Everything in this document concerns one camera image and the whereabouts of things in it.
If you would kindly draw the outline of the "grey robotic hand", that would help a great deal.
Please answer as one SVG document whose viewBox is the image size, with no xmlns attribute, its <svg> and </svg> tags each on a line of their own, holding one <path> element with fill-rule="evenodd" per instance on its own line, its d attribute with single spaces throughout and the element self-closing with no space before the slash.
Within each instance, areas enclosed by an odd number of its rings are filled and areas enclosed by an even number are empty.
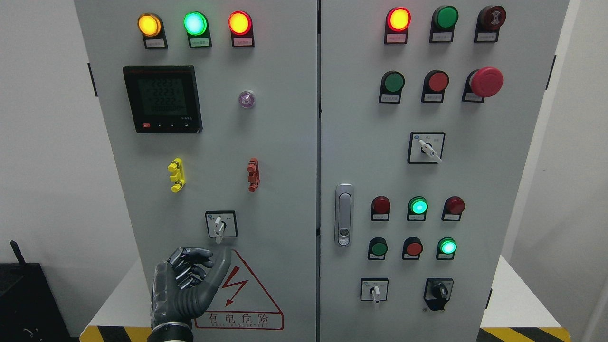
<svg viewBox="0 0 608 342">
<path fill-rule="evenodd" d="M 217 255 L 201 247 L 179 247 L 157 264 L 152 282 L 151 325 L 169 322 L 191 327 L 208 309 L 231 266 L 232 251 Z"/>
</svg>

